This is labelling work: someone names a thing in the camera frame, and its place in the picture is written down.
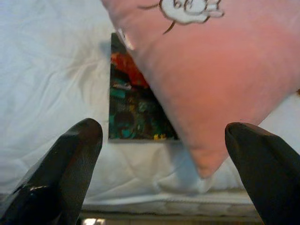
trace pink pillow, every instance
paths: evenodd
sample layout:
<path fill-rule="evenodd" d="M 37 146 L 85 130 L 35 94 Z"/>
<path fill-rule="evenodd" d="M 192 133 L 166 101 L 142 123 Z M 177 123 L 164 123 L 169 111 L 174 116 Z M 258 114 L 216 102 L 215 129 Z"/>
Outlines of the pink pillow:
<path fill-rule="evenodd" d="M 300 0 L 103 0 L 201 177 L 300 87 Z"/>

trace white mattress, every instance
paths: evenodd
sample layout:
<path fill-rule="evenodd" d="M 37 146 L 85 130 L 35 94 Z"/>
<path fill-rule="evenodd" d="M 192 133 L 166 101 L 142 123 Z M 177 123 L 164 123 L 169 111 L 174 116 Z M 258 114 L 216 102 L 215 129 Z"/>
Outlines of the white mattress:
<path fill-rule="evenodd" d="M 85 208 L 254 214 L 230 159 L 201 180 L 180 143 L 108 143 L 113 27 L 98 0 L 3 0 L 0 10 L 0 193 L 10 193 L 62 133 L 91 117 L 105 143 Z M 299 152 L 299 115 L 295 94 L 261 126 Z"/>

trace white bed sheet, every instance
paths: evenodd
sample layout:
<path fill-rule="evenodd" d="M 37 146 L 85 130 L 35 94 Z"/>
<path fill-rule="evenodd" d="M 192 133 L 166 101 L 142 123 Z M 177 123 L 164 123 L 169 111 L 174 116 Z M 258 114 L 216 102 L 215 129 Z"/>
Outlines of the white bed sheet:
<path fill-rule="evenodd" d="M 243 189 L 230 159 L 213 177 L 201 180 L 180 143 L 108 143 L 114 30 L 98 0 L 3 0 L 0 10 L 0 193 L 11 192 L 59 135 L 91 117 L 102 125 L 105 143 L 86 207 L 124 210 L 120 206 L 128 205 L 138 212 L 155 208 L 197 214 L 183 205 L 251 205 L 245 191 L 212 192 Z M 299 115 L 295 94 L 261 126 L 299 152 Z M 162 209 L 150 206 L 153 201 L 156 206 L 182 204 Z"/>

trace mattress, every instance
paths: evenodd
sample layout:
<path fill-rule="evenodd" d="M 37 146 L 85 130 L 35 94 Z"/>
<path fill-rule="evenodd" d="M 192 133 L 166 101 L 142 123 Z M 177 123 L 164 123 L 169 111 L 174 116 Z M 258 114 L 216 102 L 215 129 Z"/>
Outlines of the mattress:
<path fill-rule="evenodd" d="M 108 142 L 110 35 L 98 0 L 3 0 L 0 6 L 0 194 L 73 124 L 90 117 L 104 145 L 84 209 L 255 216 L 231 159 L 198 177 L 181 143 Z M 261 127 L 300 152 L 300 97 L 287 98 Z"/>

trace cartoon hand embroidery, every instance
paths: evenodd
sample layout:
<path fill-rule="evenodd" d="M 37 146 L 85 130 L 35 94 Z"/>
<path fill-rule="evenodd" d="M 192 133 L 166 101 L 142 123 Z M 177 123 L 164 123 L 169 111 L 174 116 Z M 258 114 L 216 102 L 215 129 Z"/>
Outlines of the cartoon hand embroidery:
<path fill-rule="evenodd" d="M 139 7 L 149 10 L 159 7 L 163 15 L 172 20 L 171 26 L 164 32 L 168 33 L 175 25 L 190 23 L 204 23 L 210 17 L 219 18 L 224 12 L 219 9 L 221 0 L 160 0 L 158 4 L 152 6 Z"/>

